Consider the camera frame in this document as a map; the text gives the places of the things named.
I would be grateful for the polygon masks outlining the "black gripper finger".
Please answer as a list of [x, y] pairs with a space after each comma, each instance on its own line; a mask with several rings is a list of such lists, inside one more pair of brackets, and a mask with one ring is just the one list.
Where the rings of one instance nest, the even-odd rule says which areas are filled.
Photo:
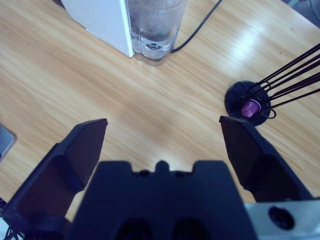
[[313, 199], [282, 156], [252, 123], [229, 116], [221, 116], [219, 122], [228, 159], [239, 183], [256, 202]]
[[108, 121], [77, 124], [40, 161], [2, 217], [13, 227], [65, 227], [75, 195], [85, 189], [102, 151]]

